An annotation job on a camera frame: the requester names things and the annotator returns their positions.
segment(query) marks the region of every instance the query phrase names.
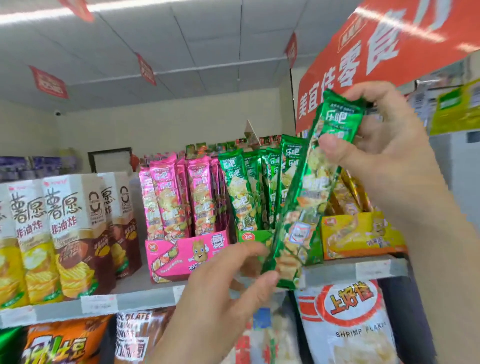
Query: hanging sign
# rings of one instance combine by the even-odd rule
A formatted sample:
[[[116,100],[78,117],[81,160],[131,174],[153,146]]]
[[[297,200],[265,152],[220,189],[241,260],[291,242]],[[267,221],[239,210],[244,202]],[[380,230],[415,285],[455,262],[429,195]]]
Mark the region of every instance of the hanging sign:
[[[59,3],[66,8],[69,8],[72,13],[86,22],[91,23],[95,20],[95,17],[87,8],[85,0],[59,0]]]
[[[150,82],[152,85],[156,86],[155,74],[153,73],[152,67],[142,58],[142,56],[136,53],[138,58],[138,64],[140,65],[140,73],[142,77]]]
[[[43,72],[34,66],[30,66],[30,69],[33,73],[35,85],[40,91],[60,98],[69,98],[67,86],[61,79]]]
[[[296,132],[311,127],[327,88],[401,86],[480,49],[479,11],[470,0],[365,0],[302,77]]]
[[[285,54],[287,55],[288,63],[290,68],[293,68],[295,61],[297,60],[297,35],[293,32],[290,40],[288,41],[287,48],[285,49]]]

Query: price tag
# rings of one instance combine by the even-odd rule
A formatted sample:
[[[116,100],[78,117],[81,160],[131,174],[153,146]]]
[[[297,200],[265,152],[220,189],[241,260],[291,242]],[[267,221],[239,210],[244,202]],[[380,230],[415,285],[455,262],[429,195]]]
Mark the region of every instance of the price tag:
[[[6,308],[0,311],[3,328],[28,326],[36,323],[36,312],[33,306]]]
[[[117,296],[114,294],[103,294],[98,296],[80,297],[83,314],[114,314],[118,312],[119,306]]]
[[[181,294],[183,293],[183,290],[185,289],[185,286],[174,286],[173,287],[173,297],[175,297],[175,304],[179,302],[179,299],[181,297]]]
[[[392,277],[390,273],[391,260],[360,262],[355,265],[357,280],[370,280]]]

